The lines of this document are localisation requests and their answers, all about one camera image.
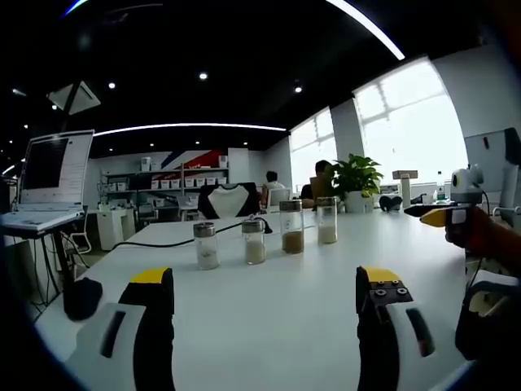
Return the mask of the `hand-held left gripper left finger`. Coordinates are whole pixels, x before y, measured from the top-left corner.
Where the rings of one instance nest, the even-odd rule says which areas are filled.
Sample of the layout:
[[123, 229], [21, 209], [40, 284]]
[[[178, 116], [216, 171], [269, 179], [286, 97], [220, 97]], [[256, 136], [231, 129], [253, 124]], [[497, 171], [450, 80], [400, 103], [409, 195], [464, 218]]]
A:
[[173, 316], [172, 269], [135, 275], [77, 333], [78, 382], [87, 390], [174, 390]]

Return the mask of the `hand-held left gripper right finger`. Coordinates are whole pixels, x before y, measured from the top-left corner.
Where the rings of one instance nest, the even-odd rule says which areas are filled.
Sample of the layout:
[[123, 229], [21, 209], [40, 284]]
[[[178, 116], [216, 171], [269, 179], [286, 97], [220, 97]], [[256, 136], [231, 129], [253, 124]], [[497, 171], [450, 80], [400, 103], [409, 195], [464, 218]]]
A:
[[400, 277], [378, 267], [357, 267], [359, 390], [429, 390], [435, 346], [421, 312]]

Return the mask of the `person's right hand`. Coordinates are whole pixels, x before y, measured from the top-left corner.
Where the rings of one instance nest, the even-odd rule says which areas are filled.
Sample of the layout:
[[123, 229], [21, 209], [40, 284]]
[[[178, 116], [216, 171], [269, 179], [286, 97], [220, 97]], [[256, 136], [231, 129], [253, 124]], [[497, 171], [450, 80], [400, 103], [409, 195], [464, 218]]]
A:
[[498, 261], [511, 274], [520, 273], [520, 234], [494, 222], [481, 209], [469, 209], [464, 223], [446, 226], [445, 238], [477, 257]]

